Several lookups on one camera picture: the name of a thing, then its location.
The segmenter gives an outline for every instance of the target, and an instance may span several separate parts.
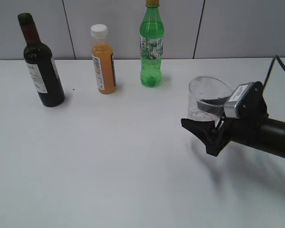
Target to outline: green plastic bottle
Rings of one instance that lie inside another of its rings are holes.
[[[147,0],[147,11],[140,27],[141,82],[154,87],[161,82],[164,27],[158,11],[159,0]]]

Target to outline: plastic bottle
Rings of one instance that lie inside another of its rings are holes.
[[[159,0],[147,0],[147,11],[140,26],[141,83],[154,87],[161,82],[164,27],[158,11]]]
[[[94,38],[92,58],[98,90],[102,94],[111,94],[116,90],[113,48],[107,42],[108,28],[106,25],[93,25],[91,35]]]

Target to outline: clear plastic cup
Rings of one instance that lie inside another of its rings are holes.
[[[188,118],[217,123],[231,94],[230,87],[217,78],[199,76],[193,79],[189,83]]]

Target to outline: wine bottle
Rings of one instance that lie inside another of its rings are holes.
[[[21,13],[18,21],[27,43],[24,59],[41,102],[47,107],[61,104],[64,93],[50,48],[41,43],[32,15]]]

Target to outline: orange juice bottle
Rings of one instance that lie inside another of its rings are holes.
[[[98,90],[102,94],[111,94],[116,90],[116,79],[112,46],[106,41],[108,28],[106,25],[93,25],[91,35],[94,38],[92,58]]]

